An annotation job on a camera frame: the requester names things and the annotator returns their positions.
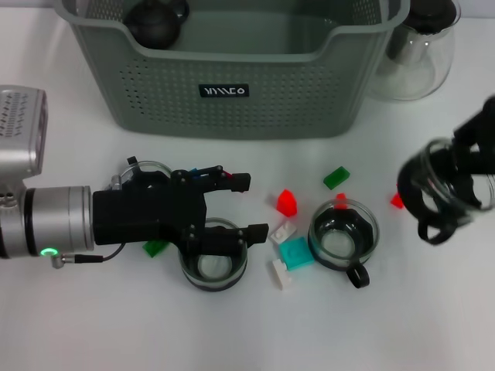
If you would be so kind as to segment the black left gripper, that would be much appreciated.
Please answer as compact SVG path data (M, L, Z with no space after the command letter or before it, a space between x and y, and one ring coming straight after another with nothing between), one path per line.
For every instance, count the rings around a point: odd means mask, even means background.
M165 185L95 192L94 242L111 245L167 240L181 246L183 256L240 256L249 247L266 242L268 224L205 227L204 194L220 190L246 192L250 184L250 174L230 174L216 165L175 170Z

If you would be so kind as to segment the glass teacup with black sleeve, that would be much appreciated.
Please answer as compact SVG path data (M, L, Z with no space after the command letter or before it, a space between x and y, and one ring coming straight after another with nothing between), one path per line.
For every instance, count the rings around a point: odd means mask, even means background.
M171 169L161 162L139 161L135 156L127 159L128 167L119 174L121 190L132 194L146 194L160 190L170 183Z
M313 214L307 235L314 259L347 275L357 289L370 285L365 267L380 240L376 216L354 199L331 199Z
M418 221L418 236L433 246L445 243L476 217L495 211L495 175L439 174L432 166L432 155L442 149L495 156L495 147L470 147L436 138L403 165L398 193Z
M205 227L223 226L238 228L229 220L208 218ZM179 261L187 280L204 291L223 291L234 286L244 275L248 265L248 249L240 256L212 255L183 256L179 248Z

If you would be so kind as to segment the grey-green perforated storage bin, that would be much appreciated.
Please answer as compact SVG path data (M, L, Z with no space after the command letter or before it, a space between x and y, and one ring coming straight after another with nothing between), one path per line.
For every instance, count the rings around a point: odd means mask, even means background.
M141 0L53 0L115 121L190 138L346 132L410 0L187 0L168 49L123 24Z

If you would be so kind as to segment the dark red toy brick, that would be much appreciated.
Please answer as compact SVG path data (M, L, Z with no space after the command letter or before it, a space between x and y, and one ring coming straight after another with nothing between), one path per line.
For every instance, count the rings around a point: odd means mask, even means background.
M246 192L250 189L251 176L247 173L227 173L227 188L231 192Z

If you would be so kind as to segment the white studded toy brick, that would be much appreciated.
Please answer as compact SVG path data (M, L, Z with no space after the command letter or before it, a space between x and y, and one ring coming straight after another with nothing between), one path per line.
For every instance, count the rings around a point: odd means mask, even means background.
M276 244L281 244L287 241L297 231L297 227L289 220L281 224L270 236L271 240Z

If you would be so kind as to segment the orange-red sloped toy brick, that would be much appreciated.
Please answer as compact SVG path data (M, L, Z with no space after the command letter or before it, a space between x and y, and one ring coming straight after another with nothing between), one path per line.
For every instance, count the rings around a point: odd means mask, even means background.
M298 212L298 205L293 193L284 189L277 198L276 209L284 216L292 217Z

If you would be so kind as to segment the teal square toy brick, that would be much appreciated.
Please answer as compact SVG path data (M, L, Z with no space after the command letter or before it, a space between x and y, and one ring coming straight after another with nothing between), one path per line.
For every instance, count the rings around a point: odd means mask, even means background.
M289 271L307 266L314 262L314 258L304 237L287 240L279 245L283 263Z

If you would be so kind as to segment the white notched toy brick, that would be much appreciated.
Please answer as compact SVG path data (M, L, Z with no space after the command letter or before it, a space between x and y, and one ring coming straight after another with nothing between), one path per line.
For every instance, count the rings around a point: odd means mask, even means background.
M292 278L288 273L287 265L280 259L273 260L271 262L271 269L273 270L275 280L281 291L286 290L292 283Z

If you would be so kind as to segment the green rectangular toy brick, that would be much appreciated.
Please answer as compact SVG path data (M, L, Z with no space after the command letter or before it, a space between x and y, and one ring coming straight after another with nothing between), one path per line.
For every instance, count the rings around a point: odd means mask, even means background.
M155 257L163 252L169 245L166 240L151 240L143 245L143 250L151 257Z
M350 172L344 168L343 166L340 166L330 174L328 174L324 180L323 184L330 190L334 190L336 187L341 185L343 182L348 180L350 177Z

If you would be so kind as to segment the glass carafe with black lid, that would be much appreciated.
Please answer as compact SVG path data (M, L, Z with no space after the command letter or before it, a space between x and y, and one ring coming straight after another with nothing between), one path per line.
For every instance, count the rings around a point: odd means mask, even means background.
M460 16L458 0L411 0L372 80L372 96L406 101L436 92L452 67Z

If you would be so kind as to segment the black round teapot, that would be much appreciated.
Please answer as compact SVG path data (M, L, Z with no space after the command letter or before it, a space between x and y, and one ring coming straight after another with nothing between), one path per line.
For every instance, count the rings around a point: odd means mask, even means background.
M168 49L189 17L187 0L141 0L124 17L123 24L135 40L149 49Z

